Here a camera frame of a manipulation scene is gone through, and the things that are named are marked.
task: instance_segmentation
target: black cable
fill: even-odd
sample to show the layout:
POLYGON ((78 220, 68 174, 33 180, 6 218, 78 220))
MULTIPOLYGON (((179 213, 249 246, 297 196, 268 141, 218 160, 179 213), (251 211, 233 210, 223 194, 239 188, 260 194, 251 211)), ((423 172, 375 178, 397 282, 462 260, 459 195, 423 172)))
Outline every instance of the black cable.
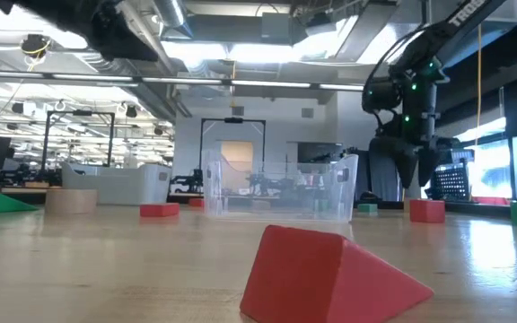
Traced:
MULTIPOLYGON (((403 43, 404 40, 406 39, 409 39, 409 38, 412 38, 414 37, 414 35, 416 35, 418 32, 420 31, 423 31, 425 30, 426 27, 424 26, 418 26, 414 31, 411 31, 410 33, 406 34, 405 36, 403 36, 402 38, 398 39, 394 45, 392 45, 387 51, 386 53, 384 53, 384 55, 381 57, 381 59, 379 59, 378 63, 374 66, 374 68, 372 69, 370 75, 368 76, 368 78, 366 79, 366 82, 364 83, 364 88, 363 88, 363 96, 364 95, 367 95, 367 89, 368 89, 368 86, 370 85, 370 82, 372 81, 372 79, 374 78, 374 75, 376 74, 376 71, 378 71, 378 68, 382 65, 382 63, 384 63, 384 61, 386 59, 388 59, 390 57, 390 52, 392 52, 392 50, 395 48, 396 50, 399 49, 399 45, 403 43)), ((378 116, 378 113, 374 110, 372 111, 366 111, 366 112, 370 112, 374 115, 374 117, 376 118, 376 121, 378 121, 378 127, 379 128, 382 128, 383 127, 383 124, 382 124, 382 120, 381 118, 378 116)))
POLYGON ((271 4, 271 3, 262 3, 262 4, 259 4, 259 5, 258 5, 257 11, 255 12, 255 17, 256 17, 257 15, 259 15, 259 10, 260 10, 260 8, 262 8, 262 6, 263 6, 263 5, 265 5, 265 4, 268 4, 268 5, 270 5, 273 9, 275 9, 276 13, 280 13, 280 12, 278 12, 278 9, 276 9, 276 7, 275 7, 275 6, 273 6, 273 4, 271 4))

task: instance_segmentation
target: ceiling beam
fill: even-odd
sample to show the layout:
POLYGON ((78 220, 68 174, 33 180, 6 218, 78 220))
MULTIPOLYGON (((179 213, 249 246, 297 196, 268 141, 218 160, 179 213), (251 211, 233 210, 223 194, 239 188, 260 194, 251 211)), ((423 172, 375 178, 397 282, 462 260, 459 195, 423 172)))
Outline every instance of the ceiling beam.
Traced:
POLYGON ((137 87, 140 83, 159 84, 186 84, 186 85, 213 85, 213 86, 250 86, 284 89, 302 89, 310 91, 344 91, 361 92, 363 84, 334 84, 334 83, 304 83, 304 82, 277 82, 231 79, 197 79, 189 77, 141 77, 118 75, 88 75, 88 74, 51 74, 30 72, 0 71, 0 82, 24 83, 62 83, 86 84, 90 86, 122 86, 137 87))

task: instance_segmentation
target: doorway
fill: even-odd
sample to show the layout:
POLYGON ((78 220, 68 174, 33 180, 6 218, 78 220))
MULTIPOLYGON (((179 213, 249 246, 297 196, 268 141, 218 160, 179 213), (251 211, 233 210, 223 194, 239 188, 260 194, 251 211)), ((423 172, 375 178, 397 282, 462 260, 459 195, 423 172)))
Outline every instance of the doorway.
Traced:
POLYGON ((247 180, 252 173, 254 151, 252 142, 222 141, 221 153, 231 167, 223 167, 223 186, 239 193, 250 187, 247 180))

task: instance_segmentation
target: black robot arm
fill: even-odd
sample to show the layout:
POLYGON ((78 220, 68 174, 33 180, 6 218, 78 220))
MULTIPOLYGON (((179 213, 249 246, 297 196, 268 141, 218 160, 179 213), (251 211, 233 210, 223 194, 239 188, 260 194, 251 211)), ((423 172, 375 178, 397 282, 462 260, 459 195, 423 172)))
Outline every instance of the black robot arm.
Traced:
POLYGON ((434 136, 436 86, 449 82, 443 68, 456 54, 462 39, 505 0, 466 0, 442 22, 419 28, 399 39, 371 72, 363 91, 363 110, 376 116, 378 129, 371 150, 388 154, 395 162, 404 188, 412 181, 418 163, 418 181, 424 186, 450 140, 434 136), (414 38, 386 77, 374 77, 378 66, 414 38), (402 114, 394 111, 400 103, 402 114), (383 124, 381 110, 393 119, 383 124))

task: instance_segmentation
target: red block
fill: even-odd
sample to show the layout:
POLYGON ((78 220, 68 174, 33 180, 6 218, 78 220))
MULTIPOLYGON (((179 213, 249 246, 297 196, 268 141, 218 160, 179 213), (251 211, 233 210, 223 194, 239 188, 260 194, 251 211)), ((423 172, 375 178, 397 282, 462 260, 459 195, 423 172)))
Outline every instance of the red block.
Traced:
POLYGON ((270 225, 241 312, 259 323, 380 322, 432 295, 344 237, 270 225))
POLYGON ((188 204, 194 207, 205 207, 204 198, 190 198, 188 204))
POLYGON ((411 200, 410 221, 416 223, 446 222, 446 209, 444 201, 411 200))
POLYGON ((165 217, 179 214, 179 203, 160 203, 139 206, 141 217, 165 217))

